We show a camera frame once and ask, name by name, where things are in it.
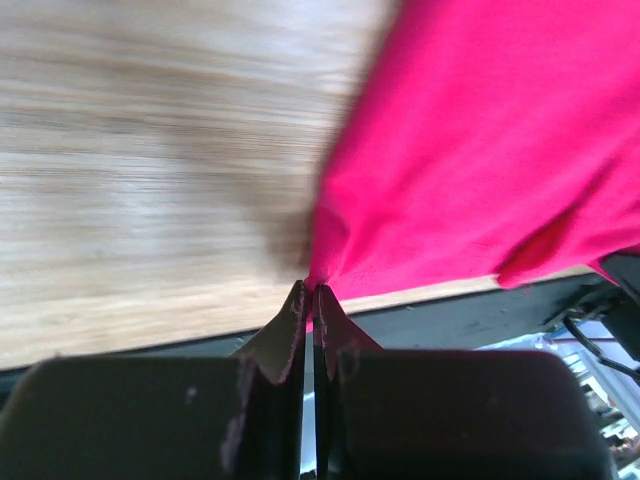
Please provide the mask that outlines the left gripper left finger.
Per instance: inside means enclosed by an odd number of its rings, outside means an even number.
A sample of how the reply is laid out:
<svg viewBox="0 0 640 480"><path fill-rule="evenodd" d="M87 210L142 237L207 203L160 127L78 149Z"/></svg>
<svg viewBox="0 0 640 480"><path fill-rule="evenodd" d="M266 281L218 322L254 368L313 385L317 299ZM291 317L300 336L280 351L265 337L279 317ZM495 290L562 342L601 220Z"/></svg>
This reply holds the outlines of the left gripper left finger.
<svg viewBox="0 0 640 480"><path fill-rule="evenodd" d="M228 357L56 358L1 414L5 479L295 479L306 289Z"/></svg>

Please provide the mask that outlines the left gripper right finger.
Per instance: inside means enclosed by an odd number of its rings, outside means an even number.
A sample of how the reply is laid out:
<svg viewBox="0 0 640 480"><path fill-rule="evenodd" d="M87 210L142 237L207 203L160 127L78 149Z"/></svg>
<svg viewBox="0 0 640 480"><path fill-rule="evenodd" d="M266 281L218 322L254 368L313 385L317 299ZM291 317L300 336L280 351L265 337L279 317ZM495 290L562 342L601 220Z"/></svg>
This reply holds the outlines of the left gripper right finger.
<svg viewBox="0 0 640 480"><path fill-rule="evenodd" d="M381 347L330 287L312 304L321 479L613 479L581 387L532 350Z"/></svg>

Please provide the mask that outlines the red t shirt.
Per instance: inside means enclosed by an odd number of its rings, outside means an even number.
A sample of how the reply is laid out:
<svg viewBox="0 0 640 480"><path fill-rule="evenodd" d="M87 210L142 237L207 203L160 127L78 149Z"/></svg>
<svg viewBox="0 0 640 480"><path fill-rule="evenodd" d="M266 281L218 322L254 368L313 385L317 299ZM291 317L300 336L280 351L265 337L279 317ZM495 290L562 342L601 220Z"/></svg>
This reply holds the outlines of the red t shirt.
<svg viewBox="0 0 640 480"><path fill-rule="evenodd" d="M639 253L639 5L406 1L324 170L342 299Z"/></svg>

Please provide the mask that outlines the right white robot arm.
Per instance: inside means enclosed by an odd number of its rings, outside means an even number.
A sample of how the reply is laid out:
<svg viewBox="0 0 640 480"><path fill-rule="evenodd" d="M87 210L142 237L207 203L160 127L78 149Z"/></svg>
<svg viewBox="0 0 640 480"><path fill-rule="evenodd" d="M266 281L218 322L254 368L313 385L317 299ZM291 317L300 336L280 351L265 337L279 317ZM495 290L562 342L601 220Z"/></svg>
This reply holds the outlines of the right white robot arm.
<svg viewBox="0 0 640 480"><path fill-rule="evenodd" d="M598 362L632 378L639 370L605 356L595 339L583 333L579 325L596 321L611 333L632 360L639 360L639 255L618 253L605 258L604 272L610 283L584 285L570 298L566 308L545 321L549 333L567 330Z"/></svg>

